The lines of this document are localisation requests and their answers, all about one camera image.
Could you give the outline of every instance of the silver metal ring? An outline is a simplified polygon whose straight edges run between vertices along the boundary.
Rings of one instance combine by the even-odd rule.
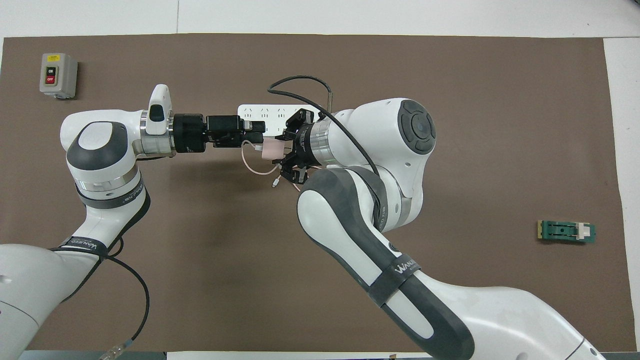
[[[104,181],[103,183],[89,183],[76,179],[76,184],[80,189],[86,190],[88,192],[108,192],[125,186],[129,181],[136,177],[137,173],[138,166],[133,165],[131,170],[127,171],[126,174],[124,174],[123,176],[118,176],[113,180]]]
[[[322,165],[338,163],[329,148],[329,125],[331,125],[329,119],[316,122],[313,127],[311,127],[311,135],[309,137],[311,151],[316,160]]]
[[[174,156],[175,144],[173,142],[173,112],[169,112],[166,122],[166,131],[162,135],[150,135],[147,133],[148,112],[142,111],[140,115],[140,142],[142,153],[147,156]]]

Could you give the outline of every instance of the emergency switch box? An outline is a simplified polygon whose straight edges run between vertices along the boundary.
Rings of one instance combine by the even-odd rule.
[[[76,96],[78,62],[62,53],[42,55],[40,66],[40,92],[56,99]]]

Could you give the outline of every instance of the black joint cap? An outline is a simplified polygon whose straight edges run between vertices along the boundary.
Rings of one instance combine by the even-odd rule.
[[[99,149],[88,150],[80,146],[80,136],[87,127],[85,126],[76,139],[69,145],[67,161],[75,168],[81,170],[100,170],[118,163],[126,154],[129,147],[127,129],[119,122],[111,122],[111,138]]]
[[[398,127],[407,147],[416,154],[428,154],[436,144],[433,119],[422,105],[403,100],[398,111]]]
[[[153,104],[151,109],[149,109],[149,120],[153,122],[160,122],[164,120],[164,110],[162,109],[162,105]]]

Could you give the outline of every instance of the white power strip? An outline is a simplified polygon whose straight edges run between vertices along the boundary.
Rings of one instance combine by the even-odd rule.
[[[318,109],[311,105],[244,104],[238,106],[238,116],[243,120],[264,121],[264,136],[282,135],[286,122],[300,109],[314,112],[314,121],[319,117]]]

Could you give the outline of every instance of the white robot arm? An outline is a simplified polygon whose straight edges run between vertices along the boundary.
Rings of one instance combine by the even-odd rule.
[[[17,359],[51,311],[71,297],[124,232],[150,205],[136,160],[204,152],[206,142],[239,147],[262,142],[264,122],[237,116],[173,114],[166,85],[157,85],[147,110],[95,110],[69,115],[60,131],[67,165],[86,220],[56,252],[29,245],[0,245],[0,359]],[[76,252],[78,249],[92,254]],[[132,339],[110,350],[115,358]]]
[[[380,176],[330,119],[303,126],[294,151],[329,168],[314,172],[300,193],[300,224],[416,344],[442,360],[604,359],[531,293],[436,281],[382,235],[411,222],[422,206],[422,175],[436,139],[422,105],[389,99],[335,117]]]

